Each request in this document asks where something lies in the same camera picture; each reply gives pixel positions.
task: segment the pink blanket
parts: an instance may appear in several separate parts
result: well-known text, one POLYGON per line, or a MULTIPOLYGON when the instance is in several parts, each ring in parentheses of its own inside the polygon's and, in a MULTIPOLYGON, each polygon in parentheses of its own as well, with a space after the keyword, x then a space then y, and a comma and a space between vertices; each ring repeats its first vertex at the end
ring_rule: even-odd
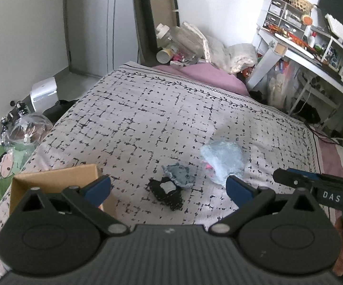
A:
POLYGON ((229 75, 225 71, 215 68, 210 63, 199 63, 181 68, 159 65, 154 68, 243 96, 249 96, 247 87, 235 75, 229 75))

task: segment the blue gripper pad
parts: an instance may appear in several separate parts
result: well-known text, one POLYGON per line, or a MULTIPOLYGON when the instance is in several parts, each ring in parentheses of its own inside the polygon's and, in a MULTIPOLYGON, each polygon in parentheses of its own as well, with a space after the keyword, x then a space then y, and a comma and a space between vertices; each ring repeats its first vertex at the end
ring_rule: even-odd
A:
POLYGON ((258 190, 235 176, 229 176, 227 178, 226 191, 230 199, 239 208, 252 200, 258 194, 258 190))

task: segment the brown cardboard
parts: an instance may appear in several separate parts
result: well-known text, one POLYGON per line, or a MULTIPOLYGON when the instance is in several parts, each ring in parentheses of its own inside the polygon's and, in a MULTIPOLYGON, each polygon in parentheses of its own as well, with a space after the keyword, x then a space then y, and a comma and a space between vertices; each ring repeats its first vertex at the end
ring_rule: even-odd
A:
POLYGON ((274 52, 284 57, 288 48, 280 43, 275 46, 274 52))
MULTIPOLYGON (((71 185, 84 187, 98 177, 99 172, 95 164, 15 175, 10 191, 9 215, 31 187, 38 186, 44 193, 60 193, 71 185)), ((116 216, 112 195, 106 199, 103 206, 104 211, 116 216)))

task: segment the white appliance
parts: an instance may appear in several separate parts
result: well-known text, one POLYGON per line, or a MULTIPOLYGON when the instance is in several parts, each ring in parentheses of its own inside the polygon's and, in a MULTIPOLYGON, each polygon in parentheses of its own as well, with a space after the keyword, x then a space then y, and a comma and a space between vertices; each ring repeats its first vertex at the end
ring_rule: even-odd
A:
POLYGON ((30 99, 36 113, 42 114, 53 107, 59 101, 55 78, 51 77, 35 83, 30 91, 30 99))

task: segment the patterned bedsheet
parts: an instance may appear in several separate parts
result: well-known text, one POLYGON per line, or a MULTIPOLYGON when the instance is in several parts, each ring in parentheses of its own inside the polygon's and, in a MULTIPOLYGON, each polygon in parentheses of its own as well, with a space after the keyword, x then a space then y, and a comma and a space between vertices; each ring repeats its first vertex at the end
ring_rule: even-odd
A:
MULTIPOLYGON (((128 224, 204 224, 237 209, 202 170, 200 147, 215 138, 236 141, 247 165, 244 180, 289 192, 273 182, 276 168, 321 172, 312 133, 301 122, 254 100, 128 63, 102 78, 56 124, 25 172, 97 163, 113 182, 117 218, 128 224), (181 211, 159 203, 147 188, 162 165, 189 164, 197 178, 183 191, 181 211)), ((0 229, 9 190, 0 202, 0 229)), ((0 262, 0 277, 5 274, 0 262)))

